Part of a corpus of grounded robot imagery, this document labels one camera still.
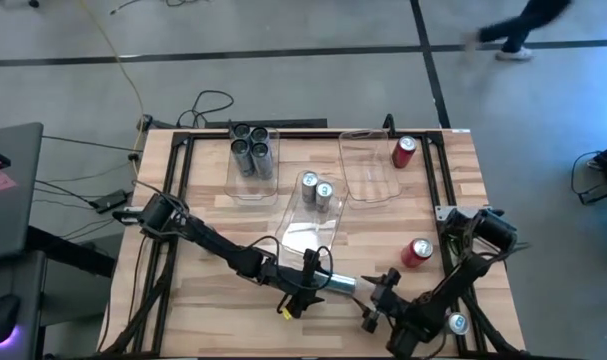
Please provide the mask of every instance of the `yellow cable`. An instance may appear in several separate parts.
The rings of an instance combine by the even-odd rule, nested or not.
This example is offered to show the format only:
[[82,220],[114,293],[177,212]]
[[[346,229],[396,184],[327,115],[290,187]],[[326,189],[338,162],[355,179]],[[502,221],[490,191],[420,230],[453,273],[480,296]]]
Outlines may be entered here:
[[[79,0],[79,4],[83,8],[83,10],[85,10],[85,12],[87,12],[90,19],[92,19],[92,22],[94,23],[94,25],[96,25],[96,27],[101,32],[101,35],[103,35],[103,38],[105,39],[107,44],[110,46],[110,49],[112,49],[112,54],[114,54],[114,59],[116,59],[116,63],[119,65],[119,68],[121,69],[121,72],[123,73],[123,76],[125,76],[125,79],[127,79],[127,82],[130,83],[132,90],[134,90],[134,93],[136,94],[136,100],[139,102],[139,108],[141,109],[141,117],[139,118],[139,123],[138,123],[139,133],[136,135],[136,141],[134,142],[134,146],[132,146],[132,151],[136,151],[136,150],[138,150],[137,148],[139,146],[139,141],[141,140],[141,135],[143,134],[143,120],[145,117],[145,111],[143,110],[143,101],[141,100],[141,94],[139,94],[139,91],[136,89],[136,86],[134,86],[134,82],[129,77],[127,72],[125,72],[125,68],[123,67],[123,64],[121,63],[121,58],[119,57],[119,54],[116,52],[114,45],[112,45],[110,38],[107,37],[105,30],[103,30],[103,27],[99,23],[96,16],[87,7],[85,0]],[[138,177],[139,173],[138,173],[138,170],[136,169],[136,162],[134,160],[132,160],[132,168],[134,169],[134,174],[136,174],[136,176]]]

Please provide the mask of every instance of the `person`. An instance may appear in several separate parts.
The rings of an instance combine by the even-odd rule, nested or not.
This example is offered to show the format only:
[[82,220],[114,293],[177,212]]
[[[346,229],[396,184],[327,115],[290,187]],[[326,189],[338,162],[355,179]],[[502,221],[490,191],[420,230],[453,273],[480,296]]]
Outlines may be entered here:
[[558,18],[571,2],[571,0],[529,0],[521,15],[464,35],[465,48],[472,51],[479,44],[507,38],[501,50],[496,54],[498,60],[530,60],[532,51],[523,46],[530,31],[543,27]]

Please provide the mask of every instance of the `computer mouse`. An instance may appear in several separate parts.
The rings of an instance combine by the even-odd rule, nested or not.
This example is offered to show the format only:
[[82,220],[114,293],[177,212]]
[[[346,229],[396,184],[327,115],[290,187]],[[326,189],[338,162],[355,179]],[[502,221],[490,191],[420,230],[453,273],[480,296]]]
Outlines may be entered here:
[[13,294],[0,297],[0,343],[7,340],[16,326],[21,299]]

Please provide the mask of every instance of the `clear plastic container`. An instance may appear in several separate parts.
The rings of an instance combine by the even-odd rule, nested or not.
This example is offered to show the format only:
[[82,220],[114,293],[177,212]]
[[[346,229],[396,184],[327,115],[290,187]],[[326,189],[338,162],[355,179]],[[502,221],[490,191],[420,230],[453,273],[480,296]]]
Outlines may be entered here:
[[279,187],[280,136],[276,129],[267,128],[267,131],[270,136],[269,145],[272,152],[272,177],[270,179],[260,179],[256,173],[251,176],[244,176],[236,164],[232,151],[230,151],[224,191],[239,205],[273,205],[276,202]]
[[[296,260],[302,262],[306,249],[316,251],[321,246],[332,249],[332,243],[341,222],[348,194],[345,181],[317,174],[319,181],[329,182],[333,188],[333,196],[327,212],[319,212],[316,204],[308,204],[303,201],[302,181],[303,175],[307,172],[301,172],[297,176],[292,197],[288,202],[281,224],[276,230],[275,236],[282,244],[279,258],[282,265],[298,263]],[[321,258],[325,256],[327,253],[322,251]]]
[[339,136],[339,151],[350,208],[386,206],[401,194],[385,131],[344,132]]

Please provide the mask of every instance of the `can lid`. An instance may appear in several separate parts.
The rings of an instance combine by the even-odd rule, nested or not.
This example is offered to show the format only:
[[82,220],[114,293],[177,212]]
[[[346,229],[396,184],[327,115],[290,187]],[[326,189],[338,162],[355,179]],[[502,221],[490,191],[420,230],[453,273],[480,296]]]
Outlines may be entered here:
[[412,151],[416,149],[416,142],[411,136],[403,136],[399,139],[399,144],[401,145],[401,149],[405,151]]
[[330,196],[332,196],[333,192],[334,192],[334,189],[332,188],[332,184],[330,184],[328,182],[320,182],[316,186],[316,193],[321,196],[330,197]]
[[422,258],[429,258],[432,256],[432,251],[434,251],[432,243],[427,239],[414,239],[412,247],[414,253]]
[[238,137],[245,137],[250,133],[250,127],[247,124],[236,124],[234,125],[234,135]]
[[265,141],[268,138],[268,132],[266,128],[255,128],[250,136],[254,141]]
[[264,157],[268,152],[269,148],[263,143],[257,143],[252,146],[252,155],[256,157]]
[[450,330],[456,335],[465,335],[470,329],[470,323],[467,317],[461,313],[452,313],[447,319]]
[[247,141],[243,139],[232,141],[232,152],[235,154],[244,154],[248,152],[249,148]]
[[303,184],[306,186],[316,186],[319,182],[319,177],[315,172],[309,171],[303,174]]

